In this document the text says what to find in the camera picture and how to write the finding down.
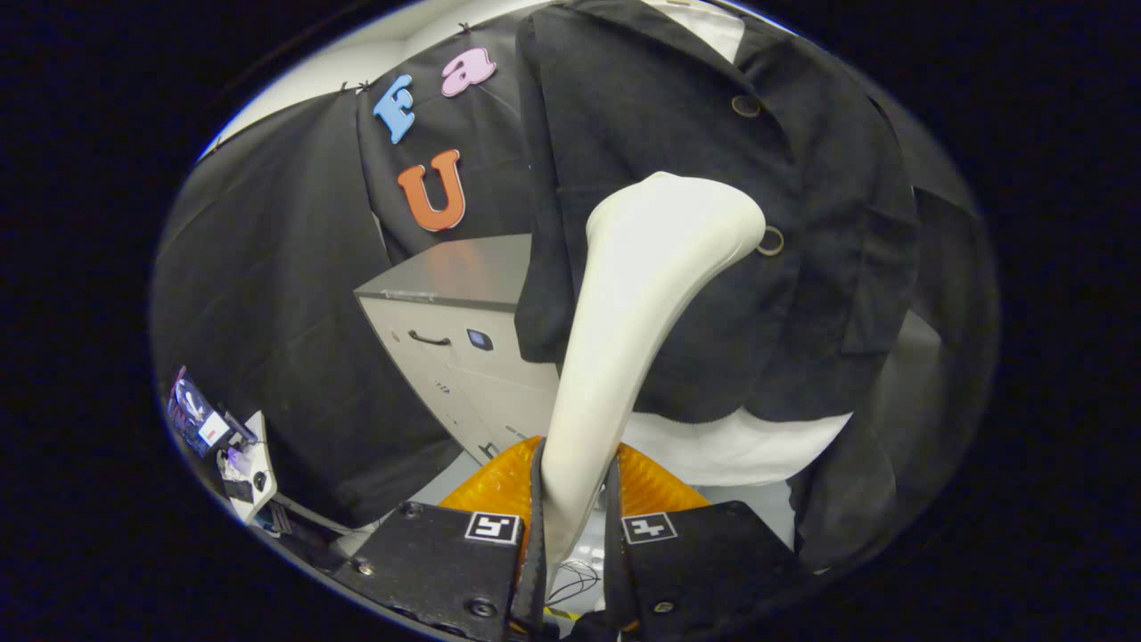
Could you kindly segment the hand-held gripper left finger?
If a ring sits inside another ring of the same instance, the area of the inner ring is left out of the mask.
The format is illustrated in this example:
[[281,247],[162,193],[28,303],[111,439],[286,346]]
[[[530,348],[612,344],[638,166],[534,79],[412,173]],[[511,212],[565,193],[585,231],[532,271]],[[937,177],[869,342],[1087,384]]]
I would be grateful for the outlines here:
[[470,641],[545,634],[541,436],[489,460],[437,505],[404,501],[334,574],[374,606]]

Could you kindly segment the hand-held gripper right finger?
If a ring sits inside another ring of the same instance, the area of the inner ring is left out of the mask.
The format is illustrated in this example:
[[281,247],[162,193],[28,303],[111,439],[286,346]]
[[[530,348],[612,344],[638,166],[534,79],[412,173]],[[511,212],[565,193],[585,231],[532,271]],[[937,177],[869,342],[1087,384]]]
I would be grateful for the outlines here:
[[725,637],[817,588],[744,501],[712,503],[628,444],[602,491],[604,617],[616,637]]

